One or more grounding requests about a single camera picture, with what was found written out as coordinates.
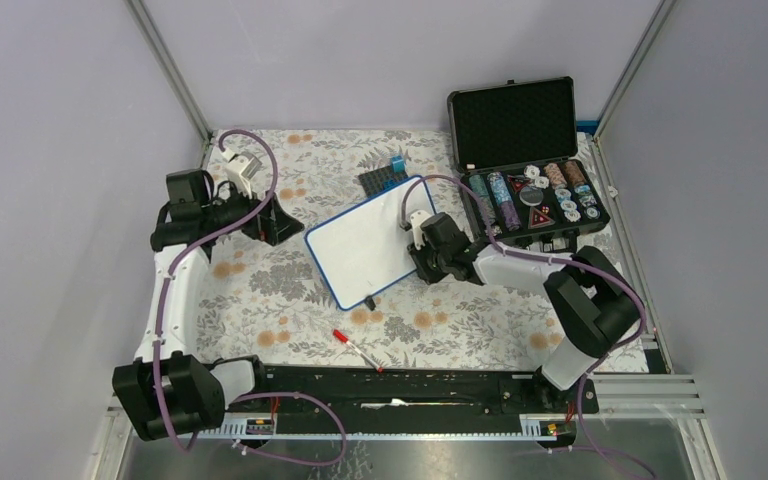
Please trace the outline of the blue framed whiteboard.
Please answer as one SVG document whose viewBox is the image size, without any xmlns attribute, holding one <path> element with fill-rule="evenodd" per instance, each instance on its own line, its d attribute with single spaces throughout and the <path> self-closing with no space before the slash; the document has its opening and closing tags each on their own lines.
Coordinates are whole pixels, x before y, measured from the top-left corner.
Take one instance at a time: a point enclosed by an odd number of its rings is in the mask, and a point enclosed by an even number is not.
<svg viewBox="0 0 768 480">
<path fill-rule="evenodd" d="M 418 175 L 310 228 L 305 244 L 336 307 L 349 311 L 416 272 L 401 227 L 402 202 L 409 213 L 436 212 L 429 187 Z"/>
</svg>

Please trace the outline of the red capped marker pen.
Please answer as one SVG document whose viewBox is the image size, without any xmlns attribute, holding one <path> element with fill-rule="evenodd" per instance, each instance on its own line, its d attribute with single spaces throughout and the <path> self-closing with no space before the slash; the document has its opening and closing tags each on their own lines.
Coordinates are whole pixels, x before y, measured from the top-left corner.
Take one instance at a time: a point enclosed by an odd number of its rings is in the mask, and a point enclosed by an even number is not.
<svg viewBox="0 0 768 480">
<path fill-rule="evenodd" d="M 345 334 L 343 334 L 340 330 L 334 329 L 332 331 L 333 336 L 341 342 L 343 345 L 345 345 L 348 349 L 353 351 L 356 355 L 358 355 L 368 366 L 370 366 L 374 371 L 377 373 L 383 372 L 383 367 L 375 361 L 371 355 L 366 353 L 364 350 L 362 350 L 358 345 L 353 343 Z"/>
</svg>

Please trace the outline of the black poker chip case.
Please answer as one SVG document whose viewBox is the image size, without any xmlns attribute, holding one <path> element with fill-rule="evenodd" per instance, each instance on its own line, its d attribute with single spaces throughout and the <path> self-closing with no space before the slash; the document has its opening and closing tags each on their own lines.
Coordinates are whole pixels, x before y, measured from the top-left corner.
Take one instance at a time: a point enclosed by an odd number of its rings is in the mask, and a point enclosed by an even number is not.
<svg viewBox="0 0 768 480">
<path fill-rule="evenodd" d="M 455 170 L 472 232 L 511 246 L 605 230 L 611 216 L 582 163 L 570 76 L 456 90 L 447 98 Z"/>
</svg>

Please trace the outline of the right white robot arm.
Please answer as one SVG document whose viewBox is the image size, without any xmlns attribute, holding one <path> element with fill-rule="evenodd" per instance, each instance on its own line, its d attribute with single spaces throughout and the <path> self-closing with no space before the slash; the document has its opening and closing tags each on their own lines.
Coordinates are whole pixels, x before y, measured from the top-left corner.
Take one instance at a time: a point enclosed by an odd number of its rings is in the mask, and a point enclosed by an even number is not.
<svg viewBox="0 0 768 480">
<path fill-rule="evenodd" d="M 640 297 L 595 247 L 574 254 L 537 253 L 488 237 L 470 239 L 445 213 L 417 210 L 401 223 L 412 240 L 408 254 L 427 284 L 451 276 L 479 286 L 543 289 L 564 338 L 538 369 L 535 402 L 557 412 L 573 385 L 593 371 L 633 326 L 645 322 Z"/>
</svg>

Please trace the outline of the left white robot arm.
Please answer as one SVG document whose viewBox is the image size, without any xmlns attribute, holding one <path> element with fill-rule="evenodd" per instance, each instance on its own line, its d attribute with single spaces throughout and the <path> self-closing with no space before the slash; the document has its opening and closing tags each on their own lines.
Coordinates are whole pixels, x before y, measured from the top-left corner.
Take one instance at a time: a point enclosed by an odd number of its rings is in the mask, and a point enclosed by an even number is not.
<svg viewBox="0 0 768 480">
<path fill-rule="evenodd" d="M 204 170 L 172 173 L 166 187 L 169 199 L 150 237 L 150 317 L 134 360 L 112 376 L 114 393 L 144 441 L 218 428 L 232 400 L 248 411 L 267 404 L 271 387 L 255 357 L 206 362 L 196 355 L 200 289 L 218 236 L 239 231 L 276 246 L 304 229 L 275 198 L 263 203 L 236 186 L 220 197 Z"/>
</svg>

